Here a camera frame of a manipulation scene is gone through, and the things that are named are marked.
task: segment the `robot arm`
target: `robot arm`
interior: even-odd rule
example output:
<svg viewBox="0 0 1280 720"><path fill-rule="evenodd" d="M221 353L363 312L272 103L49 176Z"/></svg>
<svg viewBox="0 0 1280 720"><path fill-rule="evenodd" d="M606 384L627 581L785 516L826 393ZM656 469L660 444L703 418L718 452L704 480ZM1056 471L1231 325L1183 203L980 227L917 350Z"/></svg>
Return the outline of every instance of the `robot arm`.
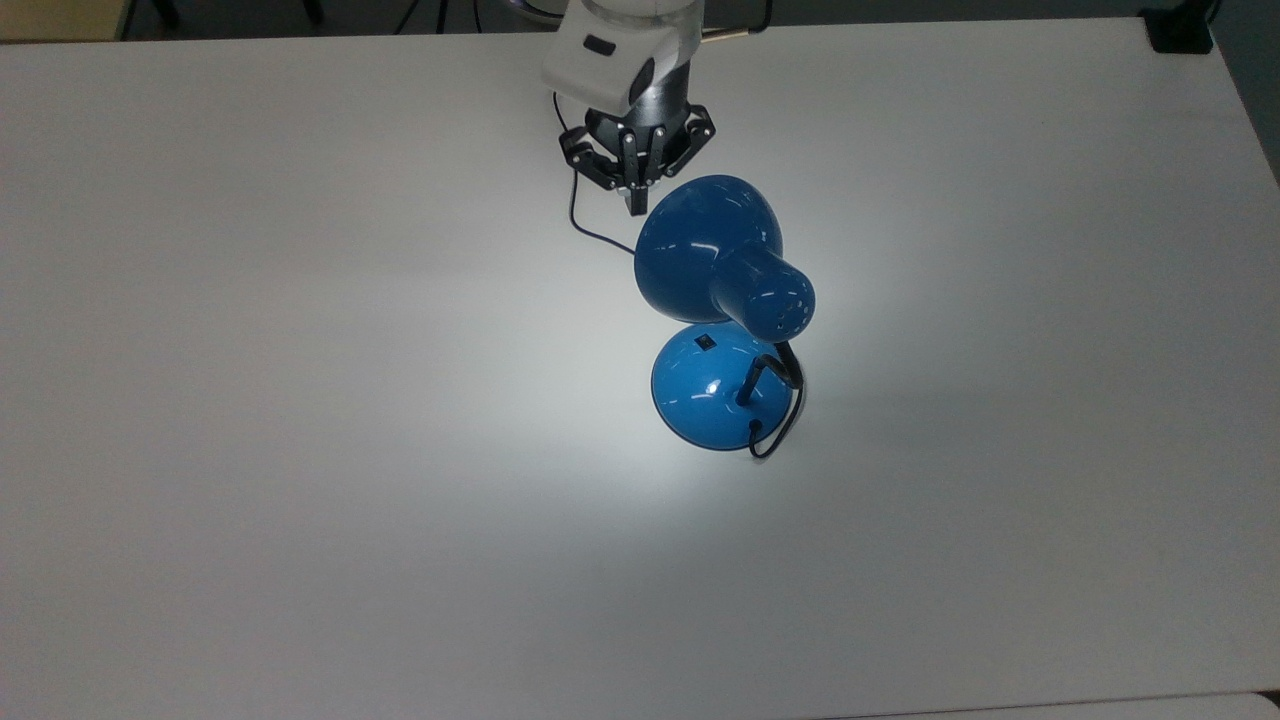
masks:
<svg viewBox="0 0 1280 720"><path fill-rule="evenodd" d="M543 63L543 81L622 117L694 56L701 29L701 0L572 0Z"/></svg>
<svg viewBox="0 0 1280 720"><path fill-rule="evenodd" d="M703 0L570 0L543 63L552 90L589 108L561 136L564 161L622 193L632 215L716 135L687 100L701 23Z"/></svg>

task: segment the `black cable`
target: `black cable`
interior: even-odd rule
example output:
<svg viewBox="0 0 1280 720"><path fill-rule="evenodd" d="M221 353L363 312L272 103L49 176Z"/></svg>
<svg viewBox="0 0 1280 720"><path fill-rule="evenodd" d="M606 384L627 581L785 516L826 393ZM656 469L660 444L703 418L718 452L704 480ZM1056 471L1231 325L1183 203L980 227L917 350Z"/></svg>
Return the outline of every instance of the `black cable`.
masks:
<svg viewBox="0 0 1280 720"><path fill-rule="evenodd" d="M556 92L552 92L552 106L556 108L556 118L561 122L561 129L568 132L568 124L564 122L564 115L562 115L559 111L559 95ZM605 237L598 232L591 232L584 228L582 225L577 224L576 208L577 208L577 170L573 170L573 186L568 192L568 224L573 225L573 229L585 234L586 237L599 240L600 242L608 242L609 245L617 247L618 250L622 250L623 252L631 255L636 254L635 250L631 250L630 247L622 245L621 242L613 240L612 237Z"/></svg>
<svg viewBox="0 0 1280 720"><path fill-rule="evenodd" d="M435 35L444 35L444 19L449 17L449 0L440 0L440 9L435 13Z"/></svg>
<svg viewBox="0 0 1280 720"><path fill-rule="evenodd" d="M764 19L760 24L748 28L746 32L751 35L760 35L762 32L769 29L769 23L773 22L773 0L764 0Z"/></svg>
<svg viewBox="0 0 1280 720"><path fill-rule="evenodd" d="M138 6L138 0L129 0L129 9L124 13L124 24L120 26L120 40L129 38L129 31L133 29L133 10Z"/></svg>
<svg viewBox="0 0 1280 720"><path fill-rule="evenodd" d="M782 427L778 428L778 434L773 439L773 445L771 445L768 450L762 451L758 447L758 443L763 438L759 438L756 436L760 433L762 429L764 429L764 424L760 423L759 420L751 420L751 423L748 425L751 430L750 439L748 441L748 450L751 451L751 457L755 457L756 460L767 460L771 455L773 455L773 451L776 451L778 446L782 445L782 441L786 439L787 433L791 432L791 427L795 425L796 418L800 416L800 411L804 410L805 382L804 382L804 370L800 368L800 360L797 360L795 352L791 351L791 343L788 342L780 342L773 347L778 351L778 357L781 357L782 366L786 369L786 375L780 374L780 377L782 377L783 382L795 388L796 401L795 405L791 406L791 411L787 414L787 419L783 420Z"/></svg>
<svg viewBox="0 0 1280 720"><path fill-rule="evenodd" d="M413 10L417 9L417 3L419 0L413 0L412 3L408 4L408 10L404 10L404 17L401 18L399 24L396 26L396 32L393 32L392 35L399 35L404 32L404 26L408 24L410 17L412 17Z"/></svg>

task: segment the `floor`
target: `floor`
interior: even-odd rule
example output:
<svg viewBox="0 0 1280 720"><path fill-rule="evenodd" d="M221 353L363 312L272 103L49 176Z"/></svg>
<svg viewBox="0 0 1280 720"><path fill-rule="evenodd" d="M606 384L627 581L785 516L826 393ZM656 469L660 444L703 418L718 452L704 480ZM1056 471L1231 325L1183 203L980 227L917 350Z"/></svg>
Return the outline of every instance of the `floor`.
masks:
<svg viewBox="0 0 1280 720"><path fill-rule="evenodd" d="M511 0L321 0L325 20L312 26L302 0L174 0L182 17L166 29L151 0L133 0L125 40L195 40L390 35L436 29L445 4L444 32L476 32L472 1L484 32L548 29L513 12ZM883 23L1014 18L1132 17L1143 6L1170 0L777 0L776 24ZM707 0L707 24L755 24L763 0ZM1280 178L1280 1L1222 0L1213 35L1235 78L1253 128Z"/></svg>

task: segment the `white table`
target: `white table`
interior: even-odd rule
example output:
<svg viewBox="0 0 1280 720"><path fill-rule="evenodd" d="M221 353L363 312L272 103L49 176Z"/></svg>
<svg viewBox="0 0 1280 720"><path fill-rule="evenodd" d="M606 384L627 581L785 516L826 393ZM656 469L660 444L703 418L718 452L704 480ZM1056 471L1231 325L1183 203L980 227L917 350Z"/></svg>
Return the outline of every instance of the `white table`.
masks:
<svg viewBox="0 0 1280 720"><path fill-rule="evenodd" d="M1280 687L1280 191L1219 55L1128 19L705 47L682 179L756 184L818 288L758 465L653 409L680 325L564 220L548 41L0 47L12 716Z"/></svg>

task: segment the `power cord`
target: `power cord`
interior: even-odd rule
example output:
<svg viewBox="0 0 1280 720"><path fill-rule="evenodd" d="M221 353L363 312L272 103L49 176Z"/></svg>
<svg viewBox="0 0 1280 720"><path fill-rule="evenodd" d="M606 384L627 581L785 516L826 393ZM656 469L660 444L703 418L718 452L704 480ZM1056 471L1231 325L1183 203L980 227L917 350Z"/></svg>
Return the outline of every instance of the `power cord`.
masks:
<svg viewBox="0 0 1280 720"><path fill-rule="evenodd" d="M396 32L392 35L399 35L404 32L404 26L408 24L408 19L413 17L413 10L417 9L419 0L413 0L408 4L408 10L404 10L404 17L401 18L398 26L396 26ZM440 10L435 14L435 35L444 35L444 18L449 14L449 0L440 0Z"/></svg>
<svg viewBox="0 0 1280 720"><path fill-rule="evenodd" d="M804 410L805 382L804 370L800 368L800 360L797 360L795 352L791 351L790 342L780 342L773 347L778 351L778 357L781 357L781 363L786 373L778 373L778 375L785 383L787 383L787 386L795 388L796 401L791 406L791 411L787 413L787 419L783 420L782 427L778 428L778 436L773 439L773 443L769 445L768 450L762 451L759 448L759 442L763 438L758 436L760 434L760 430L764 429L764 423L751 420L748 425L751 430L750 439L748 441L748 450L751 451L751 457L755 457L756 460L768 460L769 456L773 455L778 446L782 445L782 441L787 438L787 433L790 433L791 427L795 425L796 418L800 416L800 411Z"/></svg>
<svg viewBox="0 0 1280 720"><path fill-rule="evenodd" d="M561 114L561 110L559 110L559 95L556 94L556 92L552 92L552 106L556 108L556 119L558 119L561 122L561 129L564 131L564 132L568 132L568 124L564 122L564 115ZM572 188L568 192L568 223L571 225L573 225L573 229L576 229L577 232L585 234L586 237L590 237L590 238L594 238L594 240L599 240L600 242L607 242L607 243L612 245L613 247L617 247L618 250L621 250L623 252L627 252L630 255L635 255L636 254L635 250L631 250L630 247L627 247L626 245L622 245L621 242L613 240L612 237L605 237L605 236L603 236L603 234L600 234L598 232L591 232L591 231L584 228L582 225L577 224L576 208L577 208L577 170L573 170L573 186L572 186Z"/></svg>
<svg viewBox="0 0 1280 720"><path fill-rule="evenodd" d="M773 22L773 0L764 0L764 19L760 24L748 28L746 32L751 35L760 35L762 32L769 29L769 23Z"/></svg>

